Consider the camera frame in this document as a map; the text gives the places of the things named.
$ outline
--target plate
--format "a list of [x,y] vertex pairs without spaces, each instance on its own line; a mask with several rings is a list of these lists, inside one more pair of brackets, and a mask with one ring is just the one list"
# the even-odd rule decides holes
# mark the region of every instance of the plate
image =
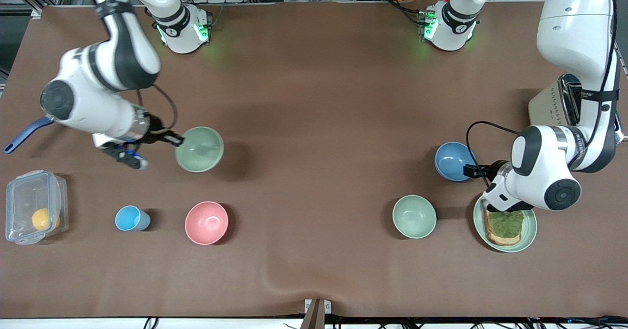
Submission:
[[475,230],[480,235],[480,237],[482,237],[484,242],[486,242],[486,244],[501,252],[516,253],[523,251],[524,249],[529,247],[532,242],[534,242],[538,226],[536,224],[536,215],[534,215],[534,211],[532,210],[523,211],[521,240],[517,244],[514,244],[512,246],[500,246],[489,241],[489,237],[487,237],[486,234],[486,228],[484,227],[484,208],[482,207],[483,199],[483,197],[480,197],[477,202],[475,202],[475,206],[473,207],[473,224],[475,225]]

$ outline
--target green led light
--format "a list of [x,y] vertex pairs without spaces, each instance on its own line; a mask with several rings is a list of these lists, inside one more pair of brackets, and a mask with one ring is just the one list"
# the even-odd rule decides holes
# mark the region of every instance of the green led light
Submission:
[[475,25],[477,24],[477,22],[473,22],[473,25],[471,25],[471,28],[469,29],[469,35],[467,36],[467,39],[470,39],[471,36],[473,36],[473,28],[475,27]]
[[201,42],[207,41],[207,39],[209,38],[209,35],[207,33],[206,25],[195,25],[194,29],[196,30],[198,39],[200,39]]
[[436,32],[437,27],[438,27],[438,19],[434,19],[433,23],[425,27],[425,38],[426,39],[433,38],[434,32]]
[[166,43],[166,34],[163,33],[159,25],[157,25],[157,30],[159,30],[159,35],[161,35],[161,42]]

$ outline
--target plastic container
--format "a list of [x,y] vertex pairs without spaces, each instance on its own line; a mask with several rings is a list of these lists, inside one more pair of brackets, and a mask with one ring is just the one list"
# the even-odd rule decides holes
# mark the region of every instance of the plastic container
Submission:
[[6,187],[6,239],[34,244],[68,229],[65,179],[47,171],[32,171]]

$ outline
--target cup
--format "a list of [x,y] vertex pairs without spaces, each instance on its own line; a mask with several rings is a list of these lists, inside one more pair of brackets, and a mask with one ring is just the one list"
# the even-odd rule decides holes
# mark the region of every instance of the cup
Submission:
[[116,227],[120,231],[142,231],[150,223],[151,217],[137,206],[124,206],[116,214]]

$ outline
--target sandwich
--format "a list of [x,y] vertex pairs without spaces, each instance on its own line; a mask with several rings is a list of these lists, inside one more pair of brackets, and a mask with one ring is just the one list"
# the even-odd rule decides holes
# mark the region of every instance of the sandwich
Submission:
[[521,240],[523,211],[489,212],[484,209],[484,227],[489,241],[498,246],[514,246]]

